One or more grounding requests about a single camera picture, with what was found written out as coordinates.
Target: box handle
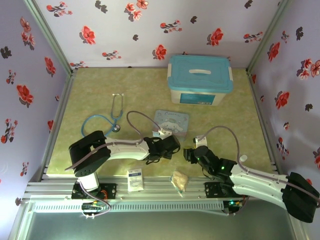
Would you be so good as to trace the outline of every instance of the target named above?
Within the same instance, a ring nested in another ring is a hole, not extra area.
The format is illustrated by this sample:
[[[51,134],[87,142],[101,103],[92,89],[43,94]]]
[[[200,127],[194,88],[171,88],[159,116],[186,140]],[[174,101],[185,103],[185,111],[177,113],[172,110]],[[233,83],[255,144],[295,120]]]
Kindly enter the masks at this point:
[[[171,77],[171,68],[172,68],[172,64],[171,64],[171,63],[169,63],[169,64],[168,64],[167,80],[168,80],[168,78],[169,78],[169,77]]]
[[[234,77],[232,76],[232,70],[230,66],[229,66],[229,78],[232,82],[234,81]]]
[[[191,73],[191,74],[211,74],[211,71],[202,70],[202,69],[190,69],[189,73]]]

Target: blue box lid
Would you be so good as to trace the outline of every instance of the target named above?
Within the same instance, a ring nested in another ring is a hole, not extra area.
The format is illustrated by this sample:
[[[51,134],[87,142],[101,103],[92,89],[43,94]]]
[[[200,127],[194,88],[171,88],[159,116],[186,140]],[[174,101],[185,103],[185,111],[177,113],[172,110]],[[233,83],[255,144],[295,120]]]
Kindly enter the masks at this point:
[[[168,65],[172,90],[230,93],[234,88],[229,60],[225,57],[174,55]]]

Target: stethoscope chest piece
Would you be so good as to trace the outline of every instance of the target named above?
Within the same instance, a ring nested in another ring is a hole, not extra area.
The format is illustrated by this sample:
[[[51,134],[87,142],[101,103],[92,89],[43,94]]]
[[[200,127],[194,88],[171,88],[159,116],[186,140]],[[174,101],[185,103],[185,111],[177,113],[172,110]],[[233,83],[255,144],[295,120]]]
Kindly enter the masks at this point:
[[[116,124],[113,128],[112,128],[112,132],[117,133],[120,131],[120,126],[118,124]]]

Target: gray cable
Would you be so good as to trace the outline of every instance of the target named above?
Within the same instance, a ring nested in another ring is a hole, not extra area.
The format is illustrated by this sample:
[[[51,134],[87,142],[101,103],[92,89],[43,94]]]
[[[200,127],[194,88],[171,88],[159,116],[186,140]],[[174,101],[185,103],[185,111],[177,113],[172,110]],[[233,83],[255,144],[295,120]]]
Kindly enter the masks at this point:
[[[320,208],[320,198],[316,197],[315,195],[311,194],[310,192],[304,190],[303,188],[297,186],[297,185],[294,185],[290,182],[287,182],[287,181],[283,181],[281,179],[277,179],[275,177],[270,177],[270,176],[265,176],[265,175],[262,175],[262,174],[259,174],[259,173],[256,173],[256,172],[252,172],[252,171],[249,171],[245,166],[243,166],[240,162],[240,145],[239,145],[239,141],[238,141],[238,138],[236,136],[236,134],[230,129],[228,128],[227,126],[221,126],[221,125],[218,125],[218,126],[214,126],[212,128],[209,129],[209,131],[207,131],[202,137],[199,138],[198,141],[201,141],[203,138],[205,138],[212,130],[214,129],[217,129],[217,128],[223,128],[223,129],[227,129],[229,132],[231,132],[231,134],[233,135],[234,139],[235,139],[235,142],[236,142],[236,148],[237,148],[237,153],[236,153],[236,162],[239,164],[239,167],[247,172],[248,174],[251,174],[251,175],[255,175],[257,177],[260,177],[260,178],[264,178],[264,179],[268,179],[268,180],[272,180],[272,181],[277,181],[279,183],[282,183],[282,184],[286,184],[286,185],[289,185],[290,187],[292,188],[295,188],[295,189],[298,189],[299,191],[303,192],[304,194],[307,194],[308,196],[312,197],[313,199],[315,199],[317,201],[317,206],[316,208]]]
[[[136,146],[136,145],[141,144],[141,143],[144,141],[144,136],[143,136],[142,133],[131,123],[131,121],[129,120],[129,114],[131,114],[131,113],[140,114],[140,115],[146,117],[146,118],[149,119],[151,122],[153,122],[153,123],[158,127],[158,129],[160,130],[160,126],[159,126],[155,121],[153,121],[150,117],[148,117],[147,115],[145,115],[144,113],[139,112],[139,111],[135,111],[135,110],[129,111],[129,112],[126,114],[126,120],[127,120],[128,124],[140,135],[140,139],[136,140],[136,142],[121,142],[121,141],[117,141],[117,142],[108,142],[108,143],[102,144],[102,145],[96,147],[95,149],[93,149],[91,152],[89,152],[87,155],[85,155],[83,158],[81,158],[81,159],[80,159],[79,161],[77,161],[75,164],[67,167],[67,168],[65,169],[65,171],[68,171],[68,170],[70,170],[70,169],[75,169],[77,166],[79,166],[79,165],[82,164],[85,160],[87,160],[92,154],[94,154],[95,152],[99,151],[100,149],[102,149],[102,148],[104,148],[104,147],[111,146],[111,145]]]
[[[86,218],[92,218],[92,219],[94,219],[95,217],[101,216],[101,215],[106,214],[106,213],[108,213],[108,212],[111,211],[111,208],[112,208],[112,207],[111,207],[110,203],[108,203],[107,201],[105,201],[105,200],[103,200],[103,199],[101,199],[101,198],[99,198],[99,197],[93,196],[91,193],[89,193],[89,192],[84,188],[84,186],[82,185],[82,182],[81,182],[80,180],[78,180],[78,182],[79,182],[79,184],[80,184],[80,187],[81,187],[82,191],[84,191],[85,194],[87,194],[88,196],[90,196],[91,198],[93,198],[93,199],[95,199],[95,200],[97,200],[97,201],[100,201],[100,202],[104,203],[104,204],[105,204],[105,207],[107,208],[106,211],[99,212],[99,213],[93,214],[93,215],[85,214],[84,212],[82,212],[82,214],[83,214]]]
[[[206,214],[216,214],[216,215],[225,216],[225,217],[229,216],[229,214],[226,212],[222,213],[214,210],[197,210],[197,212],[206,213]]]

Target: small white box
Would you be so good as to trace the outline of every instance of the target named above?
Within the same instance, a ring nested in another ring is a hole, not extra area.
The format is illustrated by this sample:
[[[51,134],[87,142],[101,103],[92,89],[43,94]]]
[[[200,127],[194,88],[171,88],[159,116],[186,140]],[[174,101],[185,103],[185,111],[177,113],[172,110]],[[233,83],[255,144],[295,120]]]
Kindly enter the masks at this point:
[[[144,181],[142,178],[142,169],[131,169],[127,171],[128,191],[136,192],[144,189]]]

